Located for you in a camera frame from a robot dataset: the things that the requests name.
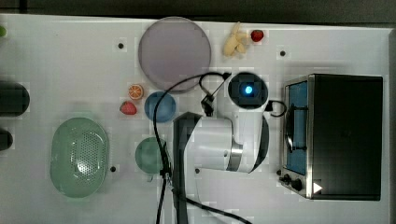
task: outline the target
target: red berry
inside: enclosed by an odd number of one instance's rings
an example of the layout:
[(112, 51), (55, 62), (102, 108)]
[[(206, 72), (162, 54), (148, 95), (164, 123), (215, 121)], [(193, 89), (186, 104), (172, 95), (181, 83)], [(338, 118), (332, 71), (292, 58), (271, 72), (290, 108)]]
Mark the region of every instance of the red berry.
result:
[(120, 112), (126, 115), (134, 115), (137, 112), (136, 106), (131, 101), (125, 101), (120, 106)]
[(250, 37), (254, 42), (259, 42), (264, 38), (264, 32), (261, 30), (254, 30), (251, 32)]

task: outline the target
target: orange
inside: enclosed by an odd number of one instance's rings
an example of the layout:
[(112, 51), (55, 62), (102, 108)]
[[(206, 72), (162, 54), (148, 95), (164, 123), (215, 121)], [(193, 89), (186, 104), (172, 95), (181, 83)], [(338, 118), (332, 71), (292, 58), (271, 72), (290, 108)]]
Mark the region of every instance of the orange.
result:
[(129, 87), (129, 97), (133, 100), (138, 100), (143, 97), (143, 88), (140, 85), (134, 84)]

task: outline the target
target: blue bowl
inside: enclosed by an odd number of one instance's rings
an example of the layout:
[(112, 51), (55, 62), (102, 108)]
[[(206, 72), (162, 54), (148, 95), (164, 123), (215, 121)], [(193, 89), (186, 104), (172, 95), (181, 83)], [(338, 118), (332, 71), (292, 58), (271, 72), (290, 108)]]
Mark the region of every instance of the blue bowl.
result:
[[(162, 95), (163, 91), (156, 91), (152, 93), (145, 102), (146, 116), (151, 120), (154, 118), (155, 105), (158, 103)], [(175, 115), (175, 112), (175, 99), (171, 95), (166, 94), (157, 109), (157, 122), (165, 123), (166, 121), (169, 121)]]

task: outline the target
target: blue light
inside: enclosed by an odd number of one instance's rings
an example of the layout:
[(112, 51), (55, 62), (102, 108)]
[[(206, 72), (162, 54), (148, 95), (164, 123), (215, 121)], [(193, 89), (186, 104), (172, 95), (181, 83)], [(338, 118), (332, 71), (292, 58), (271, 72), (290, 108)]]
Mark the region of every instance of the blue light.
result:
[(245, 93), (246, 94), (251, 94), (253, 92), (253, 88), (251, 88), (250, 86), (247, 86), (246, 88), (245, 88)]

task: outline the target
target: toaster oven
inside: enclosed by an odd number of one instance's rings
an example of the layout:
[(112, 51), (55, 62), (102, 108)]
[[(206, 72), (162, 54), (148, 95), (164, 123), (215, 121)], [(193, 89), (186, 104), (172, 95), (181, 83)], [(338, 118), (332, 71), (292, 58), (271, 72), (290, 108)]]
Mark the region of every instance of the toaster oven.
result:
[(313, 74), (284, 91), (281, 184), (307, 199), (379, 201), (382, 77)]

